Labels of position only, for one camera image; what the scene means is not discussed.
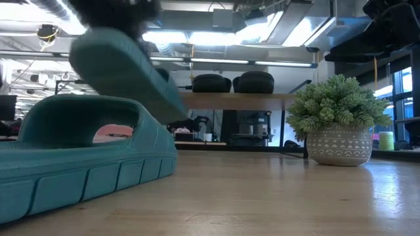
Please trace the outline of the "green succulent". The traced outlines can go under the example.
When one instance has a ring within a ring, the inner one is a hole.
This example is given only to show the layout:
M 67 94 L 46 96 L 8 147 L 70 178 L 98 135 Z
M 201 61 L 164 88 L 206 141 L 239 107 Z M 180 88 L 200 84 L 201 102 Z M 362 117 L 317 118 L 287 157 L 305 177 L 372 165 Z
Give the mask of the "green succulent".
M 355 77 L 339 74 L 298 91 L 285 120 L 318 164 L 358 167 L 371 157 L 371 129 L 392 124 L 384 113 L 388 103 Z

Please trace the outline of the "pink rubber slide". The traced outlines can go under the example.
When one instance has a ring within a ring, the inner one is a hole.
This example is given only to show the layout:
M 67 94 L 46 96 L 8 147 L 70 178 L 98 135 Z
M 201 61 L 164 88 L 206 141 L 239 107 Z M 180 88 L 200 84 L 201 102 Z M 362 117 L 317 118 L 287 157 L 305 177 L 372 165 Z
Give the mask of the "pink rubber slide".
M 123 125 L 105 125 L 96 132 L 93 143 L 125 140 L 132 136 L 133 128 Z

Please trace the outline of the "overhead light bar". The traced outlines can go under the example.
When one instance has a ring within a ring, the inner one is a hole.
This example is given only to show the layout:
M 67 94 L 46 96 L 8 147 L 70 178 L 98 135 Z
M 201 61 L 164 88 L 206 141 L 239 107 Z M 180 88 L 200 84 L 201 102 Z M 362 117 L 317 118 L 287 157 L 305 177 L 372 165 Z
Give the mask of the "overhead light bar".
M 69 58 L 68 53 L 63 52 L 38 52 L 38 51 L 17 51 L 17 50 L 0 50 L 0 58 L 19 59 L 19 60 L 55 60 L 66 61 Z M 217 59 L 217 58 L 186 58 L 186 57 L 164 57 L 152 56 L 153 62 L 186 62 L 186 63 L 211 63 L 211 64 L 237 64 L 248 66 L 276 66 L 286 68 L 317 68 L 315 63 L 303 62 L 283 62 L 283 61 L 258 61 L 258 60 L 233 60 L 233 59 Z

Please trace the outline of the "black table edge rail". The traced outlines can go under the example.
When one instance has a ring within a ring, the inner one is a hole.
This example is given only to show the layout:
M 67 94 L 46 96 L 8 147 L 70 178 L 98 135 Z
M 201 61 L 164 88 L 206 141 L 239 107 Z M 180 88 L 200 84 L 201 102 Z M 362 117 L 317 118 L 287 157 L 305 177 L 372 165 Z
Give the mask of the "black table edge rail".
M 305 147 L 270 147 L 270 146 L 228 146 L 221 143 L 203 142 L 175 142 L 179 150 L 194 151 L 244 151 L 244 152 L 268 152 L 268 153 L 302 153 L 303 158 L 308 158 Z M 373 150 L 372 159 L 382 159 L 387 161 L 407 161 L 420 163 L 420 152 L 417 151 L 379 151 Z

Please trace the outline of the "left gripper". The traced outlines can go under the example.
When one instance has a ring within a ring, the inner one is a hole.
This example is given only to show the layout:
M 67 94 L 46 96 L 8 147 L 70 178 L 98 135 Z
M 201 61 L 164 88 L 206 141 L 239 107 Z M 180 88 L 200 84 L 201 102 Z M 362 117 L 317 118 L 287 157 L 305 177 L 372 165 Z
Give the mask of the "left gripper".
M 135 40 L 142 53 L 150 58 L 149 43 L 142 34 L 146 23 L 155 20 L 160 0 L 68 0 L 82 24 L 90 28 L 114 28 Z

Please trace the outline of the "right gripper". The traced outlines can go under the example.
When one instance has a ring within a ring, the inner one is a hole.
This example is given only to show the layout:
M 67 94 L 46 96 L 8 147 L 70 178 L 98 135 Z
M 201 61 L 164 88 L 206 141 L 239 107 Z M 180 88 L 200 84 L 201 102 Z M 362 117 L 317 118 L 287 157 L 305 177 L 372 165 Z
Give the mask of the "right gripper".
M 366 28 L 361 34 L 333 47 L 325 56 L 328 62 L 369 62 L 390 56 L 420 42 L 419 5 L 379 5 L 378 28 Z

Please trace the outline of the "yellow-green cylinder container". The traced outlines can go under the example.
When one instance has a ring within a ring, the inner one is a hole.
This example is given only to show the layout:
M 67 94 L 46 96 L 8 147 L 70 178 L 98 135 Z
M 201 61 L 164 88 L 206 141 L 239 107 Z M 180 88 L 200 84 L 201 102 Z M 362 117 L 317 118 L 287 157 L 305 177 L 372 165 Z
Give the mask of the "yellow-green cylinder container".
M 379 149 L 381 151 L 394 151 L 394 133 L 391 131 L 379 132 Z

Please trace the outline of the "dark side monitor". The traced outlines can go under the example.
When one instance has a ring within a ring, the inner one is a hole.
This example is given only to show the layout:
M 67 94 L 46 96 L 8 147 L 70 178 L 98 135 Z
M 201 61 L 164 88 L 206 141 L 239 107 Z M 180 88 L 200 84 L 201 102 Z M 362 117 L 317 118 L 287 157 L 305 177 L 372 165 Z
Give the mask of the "dark side monitor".
M 13 121 L 16 112 L 16 95 L 0 95 L 0 121 Z

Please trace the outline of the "teal rubber slide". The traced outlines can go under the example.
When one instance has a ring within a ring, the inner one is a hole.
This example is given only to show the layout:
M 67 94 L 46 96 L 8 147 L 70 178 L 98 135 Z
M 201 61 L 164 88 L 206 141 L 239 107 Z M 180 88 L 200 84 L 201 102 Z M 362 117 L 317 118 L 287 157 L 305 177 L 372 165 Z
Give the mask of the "teal rubber slide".
M 105 125 L 133 134 L 93 143 Z M 29 110 L 15 141 L 0 142 L 0 224 L 157 180 L 176 166 L 173 136 L 137 101 L 50 96 Z
M 155 68 L 139 42 L 117 29 L 90 29 L 74 39 L 69 62 L 100 95 L 136 100 L 164 125 L 187 118 L 169 72 Z

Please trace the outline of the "wood shelf with black frame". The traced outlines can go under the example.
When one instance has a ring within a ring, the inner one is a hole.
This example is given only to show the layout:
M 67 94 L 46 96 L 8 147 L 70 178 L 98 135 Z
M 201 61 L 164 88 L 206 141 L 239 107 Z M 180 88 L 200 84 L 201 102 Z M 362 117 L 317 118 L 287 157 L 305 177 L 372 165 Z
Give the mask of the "wood shelf with black frame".
M 223 109 L 223 110 L 250 110 L 250 111 L 281 111 L 280 146 L 279 153 L 290 155 L 302 153 L 303 159 L 308 158 L 306 144 L 303 147 L 284 147 L 284 132 L 286 109 L 293 103 L 294 92 L 311 84 L 306 80 L 291 90 L 288 94 L 249 94 L 249 93 L 210 93 L 210 92 L 180 92 L 185 105 L 190 109 Z

